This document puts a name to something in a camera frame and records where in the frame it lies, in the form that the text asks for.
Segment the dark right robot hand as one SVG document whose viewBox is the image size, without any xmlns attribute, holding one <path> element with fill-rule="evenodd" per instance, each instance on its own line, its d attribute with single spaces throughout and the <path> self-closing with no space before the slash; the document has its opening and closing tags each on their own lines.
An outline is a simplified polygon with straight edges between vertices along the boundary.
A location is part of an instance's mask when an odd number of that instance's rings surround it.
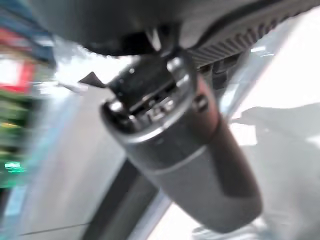
<svg viewBox="0 0 320 240">
<path fill-rule="evenodd" d="M 317 0 L 28 0 L 50 33 L 92 53 L 140 56 L 99 111 L 130 162 L 191 217 L 229 233 L 256 219 L 253 173 L 200 68 L 231 59 Z"/>
</svg>

